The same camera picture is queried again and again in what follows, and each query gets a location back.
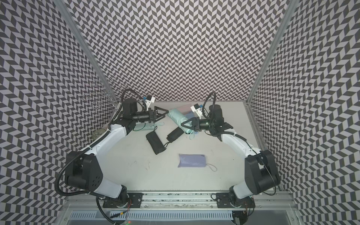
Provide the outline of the mint green sleeved umbrella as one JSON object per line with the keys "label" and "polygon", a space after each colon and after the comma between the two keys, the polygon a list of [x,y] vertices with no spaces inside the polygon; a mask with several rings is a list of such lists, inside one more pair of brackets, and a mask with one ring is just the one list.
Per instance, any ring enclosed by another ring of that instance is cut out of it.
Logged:
{"label": "mint green sleeved umbrella", "polygon": [[[184,114],[182,114],[181,112],[179,112],[177,109],[170,110],[167,115],[181,129],[182,129],[181,123],[187,120],[186,116]],[[190,134],[188,136],[189,136],[190,140],[195,138],[194,133]]]}

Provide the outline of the lavender sleeved umbrella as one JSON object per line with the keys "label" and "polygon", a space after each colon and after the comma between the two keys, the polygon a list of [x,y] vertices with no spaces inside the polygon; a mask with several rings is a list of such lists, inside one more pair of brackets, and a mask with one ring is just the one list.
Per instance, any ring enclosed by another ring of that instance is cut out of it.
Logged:
{"label": "lavender sleeved umbrella", "polygon": [[180,154],[179,155],[180,162],[178,164],[178,168],[204,168],[209,167],[211,171],[216,172],[218,169],[206,162],[205,155],[199,154]]}

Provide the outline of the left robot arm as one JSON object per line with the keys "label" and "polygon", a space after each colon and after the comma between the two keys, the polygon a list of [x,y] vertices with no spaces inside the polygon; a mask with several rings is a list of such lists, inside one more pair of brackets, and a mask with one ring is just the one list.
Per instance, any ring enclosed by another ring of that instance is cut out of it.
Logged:
{"label": "left robot arm", "polygon": [[115,207],[129,206],[127,188],[106,178],[101,163],[108,152],[128,136],[137,123],[156,123],[169,113],[160,107],[151,108],[155,98],[141,97],[132,89],[121,94],[120,107],[108,123],[107,130],[80,151],[72,151],[66,157],[65,166],[59,171],[54,189],[63,197],[89,194],[101,200],[114,202]]}

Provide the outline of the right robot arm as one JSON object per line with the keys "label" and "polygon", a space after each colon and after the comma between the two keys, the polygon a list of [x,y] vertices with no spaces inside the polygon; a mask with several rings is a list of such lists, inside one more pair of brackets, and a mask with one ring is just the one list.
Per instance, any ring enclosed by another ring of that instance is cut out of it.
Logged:
{"label": "right robot arm", "polygon": [[205,111],[205,106],[191,106],[195,117],[183,121],[181,126],[196,132],[209,131],[210,136],[227,144],[243,159],[243,179],[229,188],[228,196],[232,207],[250,207],[252,196],[266,193],[280,184],[275,157],[269,150],[263,151],[239,135],[233,126],[225,122],[221,106],[216,104],[216,93],[211,92],[205,100],[210,98],[212,104],[208,111]]}

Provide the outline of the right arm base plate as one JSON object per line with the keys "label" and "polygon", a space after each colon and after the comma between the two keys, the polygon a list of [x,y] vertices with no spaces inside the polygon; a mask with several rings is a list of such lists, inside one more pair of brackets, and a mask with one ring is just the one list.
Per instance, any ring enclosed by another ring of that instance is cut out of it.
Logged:
{"label": "right arm base plate", "polygon": [[243,199],[238,199],[230,192],[213,193],[210,195],[211,199],[217,204],[220,209],[225,208],[241,208],[241,209],[254,209],[256,207],[253,197],[249,196]]}

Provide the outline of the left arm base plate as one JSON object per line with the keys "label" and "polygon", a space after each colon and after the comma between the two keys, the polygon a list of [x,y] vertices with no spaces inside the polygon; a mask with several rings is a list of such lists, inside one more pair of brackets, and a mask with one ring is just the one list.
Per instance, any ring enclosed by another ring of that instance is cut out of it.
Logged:
{"label": "left arm base plate", "polygon": [[103,208],[106,209],[137,209],[141,207],[143,200],[143,193],[130,192],[120,194],[118,198],[106,197],[103,203]]}

